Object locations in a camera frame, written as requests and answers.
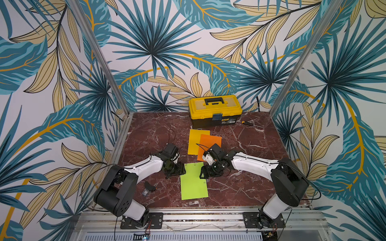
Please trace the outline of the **orange paper sheet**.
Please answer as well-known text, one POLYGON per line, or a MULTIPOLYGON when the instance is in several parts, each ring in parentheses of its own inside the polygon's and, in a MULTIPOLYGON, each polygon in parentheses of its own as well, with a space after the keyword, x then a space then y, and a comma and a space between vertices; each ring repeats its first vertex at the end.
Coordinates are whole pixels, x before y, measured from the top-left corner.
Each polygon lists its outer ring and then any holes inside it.
POLYGON ((210 149, 214 144, 217 144, 219 147, 222 147, 222 137, 201 134, 200 141, 197 144, 197 146, 199 147, 197 160, 204 161, 204 152, 210 149))

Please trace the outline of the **green paper sheet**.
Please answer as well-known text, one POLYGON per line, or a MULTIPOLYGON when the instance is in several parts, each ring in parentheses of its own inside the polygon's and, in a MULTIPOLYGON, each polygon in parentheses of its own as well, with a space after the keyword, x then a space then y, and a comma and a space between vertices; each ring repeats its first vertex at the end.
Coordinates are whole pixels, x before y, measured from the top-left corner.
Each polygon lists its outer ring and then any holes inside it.
POLYGON ((206 179, 200 178, 203 162, 185 164, 186 174, 181 176, 182 200, 209 197, 206 179))

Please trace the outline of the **yellow paper sheet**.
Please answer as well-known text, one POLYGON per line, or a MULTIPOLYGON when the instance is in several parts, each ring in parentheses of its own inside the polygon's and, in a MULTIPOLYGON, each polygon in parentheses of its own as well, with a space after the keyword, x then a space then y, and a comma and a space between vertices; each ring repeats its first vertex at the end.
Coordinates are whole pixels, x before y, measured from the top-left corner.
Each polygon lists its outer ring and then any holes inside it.
POLYGON ((189 143, 188 143, 188 155, 197 155, 199 152, 199 146, 201 135, 210 135, 210 131, 207 130, 190 130, 189 143))

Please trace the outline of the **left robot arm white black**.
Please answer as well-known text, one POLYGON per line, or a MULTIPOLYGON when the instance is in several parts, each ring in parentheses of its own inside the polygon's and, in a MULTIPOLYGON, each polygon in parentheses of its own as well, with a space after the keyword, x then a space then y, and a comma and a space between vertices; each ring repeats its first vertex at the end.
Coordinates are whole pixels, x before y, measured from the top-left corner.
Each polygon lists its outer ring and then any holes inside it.
POLYGON ((163 151, 151 154, 136 164, 125 167, 113 165, 94 194, 93 201, 116 217, 130 218, 145 226, 149 221, 149 211, 133 199, 137 184, 160 171, 166 178, 186 174, 179 157, 178 147, 169 143, 163 151))

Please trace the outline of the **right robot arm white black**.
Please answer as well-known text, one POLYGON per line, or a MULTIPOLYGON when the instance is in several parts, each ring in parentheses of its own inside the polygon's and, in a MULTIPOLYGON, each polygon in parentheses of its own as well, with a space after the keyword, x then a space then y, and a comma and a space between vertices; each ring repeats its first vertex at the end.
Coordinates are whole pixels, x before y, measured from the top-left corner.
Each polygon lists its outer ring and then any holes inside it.
POLYGON ((202 159, 207 162, 200 172, 201 179, 221 177, 224 170, 246 171, 271 181, 275 194, 250 221, 258 229, 282 227, 281 213, 297 207, 311 184, 289 158, 270 160, 243 152, 226 152, 217 144, 206 148, 202 159))

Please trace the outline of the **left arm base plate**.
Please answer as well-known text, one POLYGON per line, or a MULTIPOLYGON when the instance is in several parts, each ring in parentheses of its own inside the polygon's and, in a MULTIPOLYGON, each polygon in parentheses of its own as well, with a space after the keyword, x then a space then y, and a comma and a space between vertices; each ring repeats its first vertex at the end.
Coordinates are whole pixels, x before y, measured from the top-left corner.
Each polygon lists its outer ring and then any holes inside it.
POLYGON ((144 216, 138 221, 128 217, 122 216, 120 229, 122 230, 160 230, 163 223, 163 213, 161 212, 148 212, 146 211, 144 216))

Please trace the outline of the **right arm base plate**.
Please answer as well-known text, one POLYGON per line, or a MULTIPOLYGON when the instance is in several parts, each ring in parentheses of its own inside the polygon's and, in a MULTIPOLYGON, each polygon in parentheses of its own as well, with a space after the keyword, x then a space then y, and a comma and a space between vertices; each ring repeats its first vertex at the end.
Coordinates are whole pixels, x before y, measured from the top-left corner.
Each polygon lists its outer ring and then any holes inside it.
POLYGON ((262 211, 258 212, 243 212, 243 221, 247 229, 276 229, 284 228, 285 221, 280 214, 277 218, 271 219, 262 211))

